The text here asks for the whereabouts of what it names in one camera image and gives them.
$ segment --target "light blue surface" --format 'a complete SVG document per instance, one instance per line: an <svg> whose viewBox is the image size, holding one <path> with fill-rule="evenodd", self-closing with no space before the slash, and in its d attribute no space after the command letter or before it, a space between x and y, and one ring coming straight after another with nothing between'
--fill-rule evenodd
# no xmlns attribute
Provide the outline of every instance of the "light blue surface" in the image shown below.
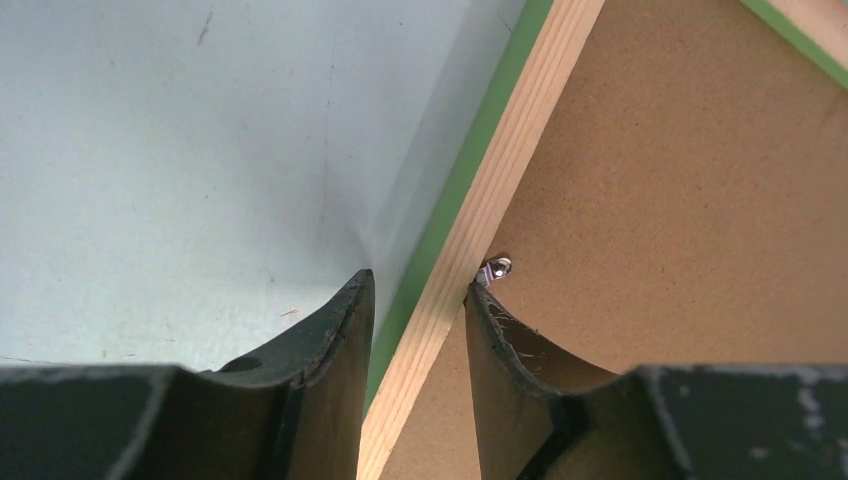
<svg viewBox="0 0 848 480"><path fill-rule="evenodd" d="M0 3L0 362L217 368L360 267L379 325L522 6Z"/></svg>

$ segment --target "green painted edge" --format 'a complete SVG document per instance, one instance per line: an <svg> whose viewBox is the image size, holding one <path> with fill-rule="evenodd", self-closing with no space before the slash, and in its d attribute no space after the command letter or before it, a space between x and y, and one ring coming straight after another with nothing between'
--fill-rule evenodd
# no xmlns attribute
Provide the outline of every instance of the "green painted edge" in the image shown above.
<svg viewBox="0 0 848 480"><path fill-rule="evenodd" d="M495 128L506 109L512 90L518 82L524 63L536 43L536 38L552 4L553 0L527 0L518 17L503 56L492 75L477 115L442 188L439 200L433 208L430 220L418 241L415 253L389 308L386 321L371 351L368 386L365 393L366 411L374 400L377 388L389 368L389 362L400 343L403 331L421 298L424 285L430 278L436 259L447 241L448 233L459 214L468 189L471 188L471 182L483 161L483 155L489 147Z"/></svg>
<svg viewBox="0 0 848 480"><path fill-rule="evenodd" d="M796 50L825 71L842 88L848 90L848 70L828 55L810 37L775 9L768 0L741 0L761 20L792 44Z"/></svg>

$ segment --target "wooden edge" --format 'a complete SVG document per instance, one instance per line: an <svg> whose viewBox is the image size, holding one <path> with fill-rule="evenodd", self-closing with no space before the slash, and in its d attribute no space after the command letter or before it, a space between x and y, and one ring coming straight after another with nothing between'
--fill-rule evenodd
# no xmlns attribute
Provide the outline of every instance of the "wooden edge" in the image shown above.
<svg viewBox="0 0 848 480"><path fill-rule="evenodd" d="M554 0L362 426L358 480L377 480L603 6Z"/></svg>
<svg viewBox="0 0 848 480"><path fill-rule="evenodd" d="M769 0L819 48L848 69L848 2L841 0Z"/></svg>

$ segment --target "brown fiberboard surface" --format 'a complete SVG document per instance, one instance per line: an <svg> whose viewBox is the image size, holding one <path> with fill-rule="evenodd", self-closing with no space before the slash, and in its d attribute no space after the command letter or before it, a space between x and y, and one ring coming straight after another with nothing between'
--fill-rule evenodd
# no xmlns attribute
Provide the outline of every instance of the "brown fiberboard surface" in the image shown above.
<svg viewBox="0 0 848 480"><path fill-rule="evenodd" d="M604 368L848 361L848 94L735 1L607 0L501 251L504 306ZM461 323L383 479L479 478Z"/></svg>

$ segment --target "metal bracket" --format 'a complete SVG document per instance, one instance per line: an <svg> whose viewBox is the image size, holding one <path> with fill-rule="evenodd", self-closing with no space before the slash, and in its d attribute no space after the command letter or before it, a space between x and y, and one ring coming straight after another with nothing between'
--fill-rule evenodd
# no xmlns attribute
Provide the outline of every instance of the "metal bracket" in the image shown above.
<svg viewBox="0 0 848 480"><path fill-rule="evenodd" d="M512 260L506 255L501 255L486 260L480 270L477 270L474 281L489 288L492 282L505 278L510 272L512 272Z"/></svg>

